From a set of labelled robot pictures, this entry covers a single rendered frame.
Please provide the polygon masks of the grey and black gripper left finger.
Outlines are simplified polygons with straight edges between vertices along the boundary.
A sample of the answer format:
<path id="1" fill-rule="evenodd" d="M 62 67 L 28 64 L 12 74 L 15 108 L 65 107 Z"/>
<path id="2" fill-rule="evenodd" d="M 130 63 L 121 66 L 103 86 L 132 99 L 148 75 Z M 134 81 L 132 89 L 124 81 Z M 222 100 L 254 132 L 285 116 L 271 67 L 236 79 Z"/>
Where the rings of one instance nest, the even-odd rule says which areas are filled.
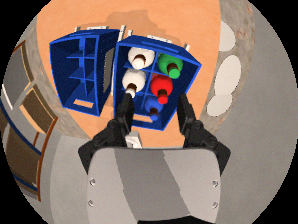
<path id="1" fill-rule="evenodd" d="M 92 156 L 97 149 L 110 146 L 127 147 L 125 137 L 131 133 L 133 116 L 132 94 L 125 93 L 122 103 L 118 105 L 114 119 L 108 121 L 105 129 L 78 149 L 79 157 L 87 175 Z"/>

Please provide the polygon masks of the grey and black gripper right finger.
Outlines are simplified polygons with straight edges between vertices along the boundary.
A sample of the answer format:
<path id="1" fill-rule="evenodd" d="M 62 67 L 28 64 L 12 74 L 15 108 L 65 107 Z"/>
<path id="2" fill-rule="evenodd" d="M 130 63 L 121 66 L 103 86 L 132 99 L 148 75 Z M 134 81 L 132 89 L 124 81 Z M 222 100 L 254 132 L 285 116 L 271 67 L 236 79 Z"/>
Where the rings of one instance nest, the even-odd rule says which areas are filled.
<path id="1" fill-rule="evenodd" d="M 189 103 L 186 93 L 179 94 L 176 112 L 179 131 L 181 136 L 184 135 L 185 137 L 183 148 L 211 149 L 217 157 L 221 176 L 229 160 L 230 149 L 220 141 L 218 142 L 217 138 L 204 128 L 203 123 L 196 119 L 193 106 Z"/>

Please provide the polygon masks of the blue plastic crate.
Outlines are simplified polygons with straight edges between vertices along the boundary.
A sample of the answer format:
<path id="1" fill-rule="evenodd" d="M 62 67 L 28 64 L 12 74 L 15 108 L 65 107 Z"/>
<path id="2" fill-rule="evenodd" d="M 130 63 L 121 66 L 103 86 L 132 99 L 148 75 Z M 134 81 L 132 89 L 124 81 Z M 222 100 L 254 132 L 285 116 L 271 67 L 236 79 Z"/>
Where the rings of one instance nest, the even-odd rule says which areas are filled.
<path id="1" fill-rule="evenodd" d="M 173 90 L 171 94 L 168 95 L 168 101 L 163 105 L 163 110 L 159 112 L 158 119 L 155 121 L 152 120 L 152 122 L 133 119 L 133 122 L 132 122 L 133 127 L 164 131 L 176 112 L 179 94 L 181 93 L 187 94 L 199 70 L 201 69 L 202 64 L 199 61 L 197 61 L 183 47 L 172 43 L 170 44 L 160 40 L 155 40 L 152 38 L 147 38 L 147 37 L 138 36 L 138 35 L 131 35 L 121 41 L 118 41 L 116 43 L 114 74 L 113 74 L 114 117 L 115 117 L 118 105 L 119 103 L 121 103 L 123 94 L 125 92 L 124 90 L 126 90 L 122 84 L 123 77 L 128 68 L 133 68 L 132 64 L 128 61 L 129 60 L 128 53 L 132 47 L 155 51 L 154 61 L 152 62 L 153 65 L 151 64 L 148 67 L 139 69 L 139 70 L 147 71 L 147 74 L 146 74 L 146 81 L 145 81 L 144 87 L 139 92 L 136 92 L 135 96 L 132 98 L 134 108 L 135 108 L 135 112 L 134 112 L 135 115 L 149 117 L 149 112 L 145 109 L 143 103 L 144 103 L 146 94 L 155 96 L 152 93 L 150 88 L 150 85 L 151 85 L 150 79 L 151 79 L 152 72 L 169 76 L 162 73 L 158 67 L 158 62 L 156 59 L 158 52 L 171 55 L 183 60 L 183 68 L 182 68 L 182 71 L 180 71 L 180 76 L 175 79 L 171 78 L 172 84 L 173 84 Z"/>
<path id="2" fill-rule="evenodd" d="M 100 117 L 111 92 L 120 29 L 81 31 L 49 43 L 52 76 L 62 107 Z M 94 104 L 90 108 L 75 100 Z"/>

